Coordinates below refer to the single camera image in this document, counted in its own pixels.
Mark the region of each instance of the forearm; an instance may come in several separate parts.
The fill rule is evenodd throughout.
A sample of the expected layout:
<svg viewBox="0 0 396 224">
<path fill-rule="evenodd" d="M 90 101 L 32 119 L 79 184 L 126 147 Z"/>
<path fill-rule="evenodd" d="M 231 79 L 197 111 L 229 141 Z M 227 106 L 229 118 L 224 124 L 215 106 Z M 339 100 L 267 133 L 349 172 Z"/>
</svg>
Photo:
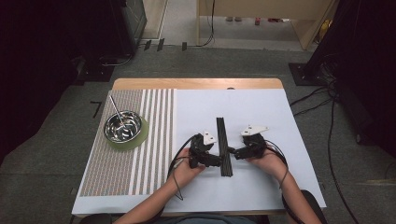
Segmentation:
<svg viewBox="0 0 396 224">
<path fill-rule="evenodd" d="M 304 223 L 320 223 L 311 205 L 301 193 L 294 177 L 288 173 L 283 180 L 282 186 L 283 197 L 290 210 Z"/>
<path fill-rule="evenodd" d="M 149 220 L 163 209 L 176 192 L 177 186 L 173 182 L 166 182 L 145 201 L 120 217 L 114 224 L 132 224 Z"/>
</svg>

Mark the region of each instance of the metal bowl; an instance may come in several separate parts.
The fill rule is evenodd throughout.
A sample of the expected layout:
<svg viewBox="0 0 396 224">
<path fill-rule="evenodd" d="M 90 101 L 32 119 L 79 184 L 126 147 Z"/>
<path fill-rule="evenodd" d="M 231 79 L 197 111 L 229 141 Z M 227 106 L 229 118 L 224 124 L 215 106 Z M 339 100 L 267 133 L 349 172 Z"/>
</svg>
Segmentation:
<svg viewBox="0 0 396 224">
<path fill-rule="evenodd" d="M 142 119 L 134 111 L 121 111 L 120 116 L 122 122 L 116 113 L 106 121 L 104 127 L 105 137 L 110 142 L 116 144 L 127 143 L 133 140 L 142 129 Z"/>
</svg>

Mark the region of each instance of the gray floor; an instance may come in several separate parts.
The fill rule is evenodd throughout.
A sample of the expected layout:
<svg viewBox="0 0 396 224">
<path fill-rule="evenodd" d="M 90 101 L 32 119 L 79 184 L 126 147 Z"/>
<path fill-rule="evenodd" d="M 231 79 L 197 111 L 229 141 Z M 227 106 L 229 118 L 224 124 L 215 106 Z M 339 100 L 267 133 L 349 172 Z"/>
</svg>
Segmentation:
<svg viewBox="0 0 396 224">
<path fill-rule="evenodd" d="M 102 113 L 100 110 L 93 118 L 96 105 L 90 101 L 103 102 L 115 79 L 277 77 L 292 102 L 315 87 L 295 86 L 288 63 L 306 63 L 311 55 L 311 51 L 283 49 L 282 42 L 272 50 L 229 47 L 182 51 L 180 46 L 165 46 L 161 51 L 155 46 L 139 49 L 130 62 L 116 67 L 108 83 L 69 87 L 40 131 L 5 158 L 0 169 L 0 223 L 69 223 Z M 327 97 L 325 93 L 315 95 L 292 110 L 315 106 Z M 353 223 L 330 172 L 327 140 L 331 105 L 297 116 L 296 122 L 327 204 L 325 217 L 329 223 Z M 396 186 L 368 182 L 396 178 L 395 159 L 379 147 L 357 145 L 355 136 L 343 107 L 335 104 L 332 166 L 349 207 L 360 223 L 396 223 Z M 270 216 L 270 220 L 286 223 L 284 216 Z"/>
</svg>

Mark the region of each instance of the human hand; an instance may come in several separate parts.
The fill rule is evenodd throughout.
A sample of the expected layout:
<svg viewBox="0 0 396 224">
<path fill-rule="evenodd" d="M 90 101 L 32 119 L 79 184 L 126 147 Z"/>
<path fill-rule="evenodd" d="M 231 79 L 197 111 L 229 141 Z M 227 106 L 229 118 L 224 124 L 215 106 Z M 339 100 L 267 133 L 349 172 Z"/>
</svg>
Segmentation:
<svg viewBox="0 0 396 224">
<path fill-rule="evenodd" d="M 189 148 L 183 148 L 181 152 L 178 154 L 178 158 L 182 158 L 179 160 L 183 160 L 178 164 L 177 168 L 173 171 L 174 178 L 178 184 L 178 186 L 182 189 L 186 185 L 188 185 L 198 174 L 200 174 L 204 169 L 204 165 L 198 165 L 198 167 L 191 169 L 190 168 L 190 153 Z"/>
<path fill-rule="evenodd" d="M 272 175 L 279 182 L 283 179 L 285 172 L 288 170 L 285 163 L 283 163 L 275 152 L 267 149 L 264 150 L 261 158 L 249 158 L 246 159 L 246 161 L 257 165 L 264 170 L 265 173 Z"/>
</svg>

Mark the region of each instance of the stainless steel bowl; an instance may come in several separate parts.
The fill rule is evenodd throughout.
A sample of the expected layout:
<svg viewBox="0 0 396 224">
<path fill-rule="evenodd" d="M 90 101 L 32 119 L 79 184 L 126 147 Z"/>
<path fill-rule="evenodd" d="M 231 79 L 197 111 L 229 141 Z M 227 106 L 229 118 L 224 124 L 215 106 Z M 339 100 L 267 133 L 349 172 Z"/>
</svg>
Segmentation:
<svg viewBox="0 0 396 224">
<path fill-rule="evenodd" d="M 124 110 L 120 112 L 122 122 L 119 116 L 113 114 L 105 123 L 105 137 L 112 143 L 127 143 L 140 133 L 142 129 L 142 119 L 134 111 Z"/>
</svg>

